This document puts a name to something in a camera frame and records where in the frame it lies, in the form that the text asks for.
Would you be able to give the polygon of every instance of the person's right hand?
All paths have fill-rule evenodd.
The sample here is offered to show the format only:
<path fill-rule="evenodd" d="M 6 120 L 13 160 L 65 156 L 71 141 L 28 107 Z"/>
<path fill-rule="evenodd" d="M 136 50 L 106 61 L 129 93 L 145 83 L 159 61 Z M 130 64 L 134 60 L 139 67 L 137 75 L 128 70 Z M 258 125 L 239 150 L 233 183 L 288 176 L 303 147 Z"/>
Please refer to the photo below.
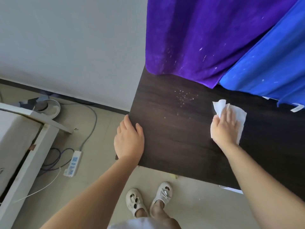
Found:
<path fill-rule="evenodd" d="M 132 126 L 128 115 L 121 121 L 117 127 L 117 134 L 114 138 L 114 149 L 118 158 L 130 157 L 135 165 L 140 161 L 144 150 L 144 134 L 142 127 L 136 123 L 136 129 Z"/>
<path fill-rule="evenodd" d="M 238 129 L 240 123 L 236 121 L 235 113 L 229 107 L 225 107 L 219 119 L 218 115 L 213 118 L 211 126 L 212 139 L 221 148 L 225 148 L 230 144 L 236 145 Z"/>

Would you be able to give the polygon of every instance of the white power strip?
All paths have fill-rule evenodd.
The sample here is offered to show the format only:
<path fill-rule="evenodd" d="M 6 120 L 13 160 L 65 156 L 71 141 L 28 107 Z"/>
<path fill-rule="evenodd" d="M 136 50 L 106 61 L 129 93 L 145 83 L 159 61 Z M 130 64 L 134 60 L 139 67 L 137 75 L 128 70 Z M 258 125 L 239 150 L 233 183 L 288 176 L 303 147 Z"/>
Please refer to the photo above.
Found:
<path fill-rule="evenodd" d="M 63 175 L 67 177 L 73 177 L 76 172 L 76 168 L 78 166 L 79 160 L 81 158 L 81 151 L 74 151 L 73 157 L 71 158 L 71 162 L 69 167 L 65 169 Z"/>

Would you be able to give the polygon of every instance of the white wall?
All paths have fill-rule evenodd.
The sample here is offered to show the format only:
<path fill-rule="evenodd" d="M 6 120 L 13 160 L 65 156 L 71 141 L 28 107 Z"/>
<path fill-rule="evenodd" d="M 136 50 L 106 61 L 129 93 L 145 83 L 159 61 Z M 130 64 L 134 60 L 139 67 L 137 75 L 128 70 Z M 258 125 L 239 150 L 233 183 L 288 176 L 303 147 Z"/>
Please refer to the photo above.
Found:
<path fill-rule="evenodd" d="M 0 77 L 130 110 L 147 0 L 1 0 Z"/>

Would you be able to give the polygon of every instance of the foot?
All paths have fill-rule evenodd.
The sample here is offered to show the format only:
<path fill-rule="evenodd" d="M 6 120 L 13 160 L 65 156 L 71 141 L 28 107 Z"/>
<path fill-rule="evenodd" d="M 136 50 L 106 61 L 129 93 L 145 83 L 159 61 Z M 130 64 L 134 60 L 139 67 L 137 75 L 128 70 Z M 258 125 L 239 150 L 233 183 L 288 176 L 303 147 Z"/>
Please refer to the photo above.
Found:
<path fill-rule="evenodd" d="M 126 205 L 134 218 L 148 217 L 147 209 L 143 204 L 143 198 L 137 189 L 131 189 L 126 194 Z"/>
<path fill-rule="evenodd" d="M 150 215 L 154 217 L 160 210 L 163 210 L 173 196 L 173 188 L 168 182 L 163 182 L 158 188 L 156 197 L 150 206 Z"/>

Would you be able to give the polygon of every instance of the purple towel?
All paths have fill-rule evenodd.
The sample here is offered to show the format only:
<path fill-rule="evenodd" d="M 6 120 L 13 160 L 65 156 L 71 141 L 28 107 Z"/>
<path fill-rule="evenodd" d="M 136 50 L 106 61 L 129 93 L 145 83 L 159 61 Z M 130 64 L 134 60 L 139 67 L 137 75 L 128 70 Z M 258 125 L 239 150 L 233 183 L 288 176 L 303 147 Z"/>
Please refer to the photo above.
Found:
<path fill-rule="evenodd" d="M 297 0 L 148 0 L 146 68 L 213 88 Z"/>

